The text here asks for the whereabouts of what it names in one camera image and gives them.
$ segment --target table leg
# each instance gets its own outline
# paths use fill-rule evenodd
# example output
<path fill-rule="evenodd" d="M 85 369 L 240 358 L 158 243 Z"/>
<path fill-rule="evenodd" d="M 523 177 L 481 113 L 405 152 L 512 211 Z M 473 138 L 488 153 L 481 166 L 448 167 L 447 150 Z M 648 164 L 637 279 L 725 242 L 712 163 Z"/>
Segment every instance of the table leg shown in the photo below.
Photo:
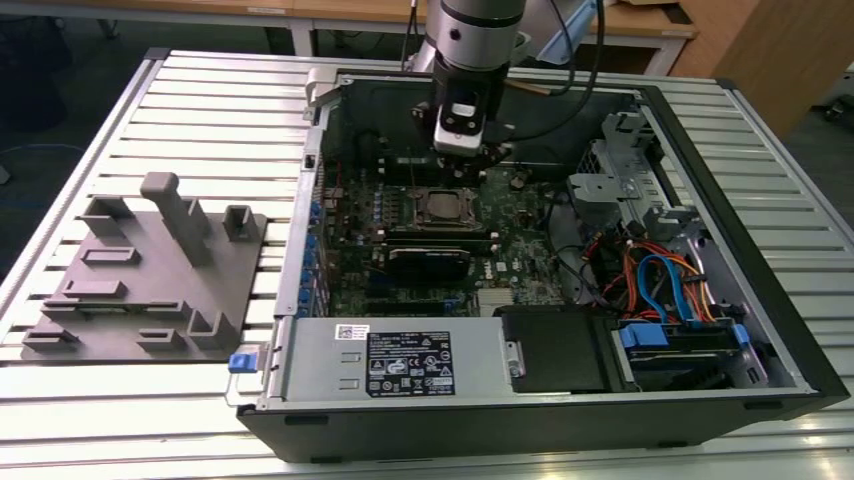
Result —
<path fill-rule="evenodd" d="M 112 40 L 118 37 L 118 20 L 97 19 L 97 26 L 101 28 L 104 38 Z"/>
<path fill-rule="evenodd" d="M 293 51 L 297 57 L 313 57 L 317 51 L 317 34 L 310 20 L 293 18 L 289 21 Z"/>
<path fill-rule="evenodd" d="M 685 40 L 683 38 L 663 39 L 660 48 L 655 51 L 643 74 L 659 77 L 669 75 L 669 69 L 676 63 L 684 44 Z"/>
<path fill-rule="evenodd" d="M 344 48 L 346 46 L 344 32 L 341 30 L 332 30 L 332 37 L 334 37 L 334 48 Z"/>

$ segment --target aluminum extrusion table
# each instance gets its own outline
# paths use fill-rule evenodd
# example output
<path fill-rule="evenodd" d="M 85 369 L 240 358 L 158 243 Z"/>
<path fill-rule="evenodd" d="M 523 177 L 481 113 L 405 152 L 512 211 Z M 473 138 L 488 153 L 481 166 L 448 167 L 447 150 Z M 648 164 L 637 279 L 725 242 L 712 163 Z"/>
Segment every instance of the aluminum extrusion table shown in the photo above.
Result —
<path fill-rule="evenodd" d="M 232 377 L 218 364 L 21 363 L 20 342 L 38 319 L 38 299 L 56 289 L 86 233 L 74 220 L 86 197 L 134 195 L 142 175 L 157 170 L 180 175 L 180 194 L 200 197 L 205 211 L 248 203 L 272 220 L 242 331 L 246 346 L 269 340 L 308 127 L 304 83 L 314 65 L 396 68 L 394 62 L 184 51 L 156 51 L 142 61 L 0 287 L 0 477 L 852 478 L 854 400 L 793 421 L 752 425 L 691 448 L 294 465 L 274 458 L 228 405 L 240 396 L 250 401 L 260 390 L 257 375 Z M 555 80 L 564 75 L 524 72 Z M 711 80 L 603 77 L 657 84 L 854 390 L 849 228 L 737 91 Z M 665 169 L 684 196 L 672 166 Z M 141 198 L 128 204 L 153 208 Z"/>

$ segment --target motherboard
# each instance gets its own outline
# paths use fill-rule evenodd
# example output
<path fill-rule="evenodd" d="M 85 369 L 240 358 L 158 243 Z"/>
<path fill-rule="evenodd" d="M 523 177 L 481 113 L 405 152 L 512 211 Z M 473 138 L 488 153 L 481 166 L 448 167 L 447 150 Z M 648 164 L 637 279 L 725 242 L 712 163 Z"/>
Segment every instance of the motherboard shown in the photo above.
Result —
<path fill-rule="evenodd" d="M 504 304 L 565 303 L 543 230 L 551 192 L 524 170 L 492 168 L 455 188 L 328 171 L 332 316 L 489 316 Z"/>

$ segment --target warning symbols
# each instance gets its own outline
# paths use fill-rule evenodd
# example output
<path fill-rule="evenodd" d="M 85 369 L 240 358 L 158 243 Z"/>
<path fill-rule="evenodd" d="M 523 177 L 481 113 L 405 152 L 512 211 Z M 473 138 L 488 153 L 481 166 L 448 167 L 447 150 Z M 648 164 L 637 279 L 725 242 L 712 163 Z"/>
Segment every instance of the warning symbols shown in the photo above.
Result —
<path fill-rule="evenodd" d="M 370 397 L 453 395 L 449 332 L 368 333 L 366 374 Z"/>
<path fill-rule="evenodd" d="M 369 362 L 368 375 L 382 375 L 385 373 L 385 361 L 373 360 Z"/>

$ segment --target metal bracket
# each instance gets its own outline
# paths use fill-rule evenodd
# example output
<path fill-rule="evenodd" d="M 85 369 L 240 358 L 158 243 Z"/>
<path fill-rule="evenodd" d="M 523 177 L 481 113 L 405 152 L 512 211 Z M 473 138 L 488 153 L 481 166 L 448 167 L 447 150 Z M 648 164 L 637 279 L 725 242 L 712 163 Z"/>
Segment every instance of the metal bracket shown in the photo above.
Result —
<path fill-rule="evenodd" d="M 576 173 L 569 176 L 575 198 L 585 202 L 612 203 L 628 198 L 640 198 L 636 190 L 624 189 L 613 175 Z"/>
<path fill-rule="evenodd" d="M 314 108 L 328 101 L 326 94 L 333 90 L 337 82 L 336 67 L 313 67 L 308 70 L 305 79 L 305 100 L 308 106 Z"/>

